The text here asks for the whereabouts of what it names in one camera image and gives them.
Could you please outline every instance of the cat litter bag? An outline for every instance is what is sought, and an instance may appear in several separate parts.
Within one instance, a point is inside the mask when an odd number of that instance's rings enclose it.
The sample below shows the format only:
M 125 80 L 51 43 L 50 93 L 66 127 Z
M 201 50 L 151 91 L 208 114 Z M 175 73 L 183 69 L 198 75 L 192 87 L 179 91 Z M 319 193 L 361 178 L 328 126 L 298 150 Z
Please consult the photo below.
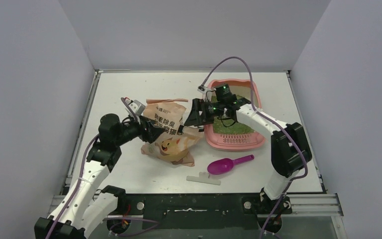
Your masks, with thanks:
M 204 137 L 201 128 L 183 127 L 183 115 L 186 107 L 176 102 L 188 102 L 186 99 L 147 100 L 143 116 L 155 120 L 165 132 L 153 143 L 145 143 L 141 153 L 147 154 L 171 164 L 194 166 L 194 158 L 189 148 Z

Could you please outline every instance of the white table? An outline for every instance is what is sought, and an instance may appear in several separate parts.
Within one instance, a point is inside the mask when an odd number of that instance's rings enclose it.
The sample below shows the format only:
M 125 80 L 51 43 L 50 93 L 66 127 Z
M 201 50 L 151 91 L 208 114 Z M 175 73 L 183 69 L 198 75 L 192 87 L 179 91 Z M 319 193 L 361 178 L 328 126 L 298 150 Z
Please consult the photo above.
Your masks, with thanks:
M 200 98 L 196 89 L 206 72 L 158 72 L 158 73 L 102 73 L 90 111 L 84 138 L 80 145 L 73 179 L 79 174 L 80 160 L 88 142 L 98 133 L 100 118 L 108 113 L 127 116 L 121 97 L 137 99 Z M 248 79 L 248 73 L 213 73 L 214 79 Z M 285 73 L 253 73 L 262 108 L 271 116 L 285 122 L 299 122 L 299 114 Z M 210 147 L 203 138 L 191 148 L 195 166 L 171 165 L 162 160 L 142 155 L 143 142 L 136 138 L 121 146 L 122 155 L 112 173 L 99 188 L 113 185 L 127 193 L 254 193 L 259 192 L 273 171 L 270 142 L 252 150 L 255 159 L 236 166 L 231 172 L 214 176 L 221 185 L 209 185 L 186 181 L 187 175 L 198 176 L 205 172 L 212 161 L 221 158 L 238 158 L 249 152 L 227 152 Z M 292 183 L 289 192 L 322 192 L 313 161 L 308 163 L 308 176 Z

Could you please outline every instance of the purple cable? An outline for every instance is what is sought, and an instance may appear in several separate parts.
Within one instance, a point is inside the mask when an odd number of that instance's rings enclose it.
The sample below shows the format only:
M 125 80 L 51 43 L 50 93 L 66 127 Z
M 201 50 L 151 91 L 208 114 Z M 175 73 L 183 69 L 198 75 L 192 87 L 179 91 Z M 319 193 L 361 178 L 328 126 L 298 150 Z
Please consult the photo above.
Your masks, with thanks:
M 140 234 L 143 234 L 145 232 L 148 232 L 150 230 L 153 230 L 154 228 L 158 227 L 160 225 L 160 222 L 157 222 L 157 221 L 153 221 L 153 220 L 149 220 L 149 219 L 144 219 L 144 218 L 127 218 L 127 217 L 119 217 L 119 218 L 109 218 L 109 219 L 106 219 L 106 221 L 109 221 L 109 220 L 130 220 L 130 221 L 140 221 L 140 222 L 148 222 L 148 223 L 155 223 L 154 226 L 151 226 L 147 229 L 144 229 L 142 231 L 139 231 L 137 233 L 131 233 L 131 234 L 119 234 L 117 235 L 118 237 L 133 237 L 133 236 L 136 236 L 136 235 L 140 235 Z M 109 228 L 109 231 L 112 231 L 112 229 L 114 227 L 116 227 L 117 225 L 120 225 L 122 223 L 118 223 L 118 224 L 115 224 L 113 225 L 112 227 Z
M 50 238 L 50 236 L 52 235 L 53 230 L 55 229 L 56 224 L 58 223 L 58 221 L 61 218 L 62 214 L 65 212 L 66 208 L 68 207 L 68 205 L 70 204 L 70 202 L 74 198 L 75 194 L 77 193 L 78 189 L 80 188 L 80 184 L 81 184 L 81 179 L 80 178 L 82 178 L 83 174 L 84 174 L 84 165 L 86 164 L 87 152 L 89 151 L 90 146 L 97 140 L 97 138 L 98 138 L 98 135 L 96 135 L 90 141 L 90 143 L 87 145 L 86 150 L 84 151 L 83 159 L 81 161 L 80 175 L 78 176 L 77 184 L 75 185 L 73 193 L 71 194 L 71 196 L 68 198 L 68 200 L 64 204 L 62 210 L 59 212 L 59 214 L 54 219 L 54 222 L 52 223 L 52 226 L 50 227 L 50 229 L 49 229 L 45 239 L 49 239 Z
M 134 117 L 135 121 L 138 121 L 137 115 L 134 114 L 134 111 L 132 111 L 131 107 L 126 103 L 124 97 L 121 97 L 121 101 L 124 103 L 124 105 L 128 109 L 128 111 L 132 114 L 132 116 Z
M 289 183 L 288 185 L 286 186 L 286 188 L 283 190 L 281 196 L 279 197 L 278 201 L 276 202 L 275 206 L 273 207 L 272 211 L 269 213 L 269 215 L 267 216 L 267 219 L 266 221 L 264 222 L 264 225 L 263 227 L 261 228 L 261 233 L 260 233 L 260 238 L 263 237 L 263 233 L 264 232 L 267 232 L 265 230 L 266 228 L 266 225 L 267 225 L 267 222 L 270 220 L 270 218 L 272 217 L 273 213 L 275 212 L 276 208 L 278 208 L 279 206 L 279 203 L 281 202 L 282 198 L 283 198 L 283 195 L 284 193 L 289 189 L 290 187 L 290 184 L 292 183 L 293 180 L 295 179 L 300 179 L 300 178 L 304 178 L 308 175 L 308 166 L 307 166 L 307 161 L 305 160 L 305 157 L 304 155 L 302 154 L 301 152 L 301 149 L 298 147 L 298 145 L 296 144 L 296 142 L 293 140 L 293 138 L 288 134 L 288 132 L 286 132 L 286 130 L 280 126 L 280 124 L 278 124 L 277 122 L 275 122 L 274 120 L 272 120 L 271 118 L 265 116 L 264 114 L 258 112 L 256 106 L 254 105 L 254 87 L 253 87 L 253 75 L 251 74 L 251 70 L 250 70 L 250 67 L 248 66 L 248 64 L 240 57 L 237 57 L 237 56 L 230 56 L 228 58 L 225 58 L 223 59 L 221 62 L 219 62 L 215 67 L 213 67 L 213 69 L 211 69 L 210 73 L 207 75 L 207 77 L 205 78 L 205 80 L 203 81 L 203 83 L 201 84 L 202 86 L 206 84 L 208 78 L 210 77 L 210 75 L 214 72 L 214 70 L 220 66 L 223 62 L 229 60 L 229 59 L 238 59 L 240 60 L 244 65 L 245 67 L 247 68 L 247 71 L 248 71 L 248 74 L 250 75 L 250 82 L 251 82 L 251 106 L 253 108 L 253 110 L 256 112 L 256 114 L 258 114 L 259 116 L 265 118 L 266 120 L 268 120 L 269 122 L 271 122 L 272 124 L 274 124 L 276 127 L 278 127 L 286 136 L 286 138 L 288 138 L 288 140 L 292 143 L 293 147 L 296 149 L 296 151 L 298 152 L 298 155 L 301 157 L 302 159 L 302 163 L 304 164 L 304 174 L 301 175 L 301 176 L 297 176 L 297 177 L 294 177 L 294 178 L 291 178 L 289 180 Z

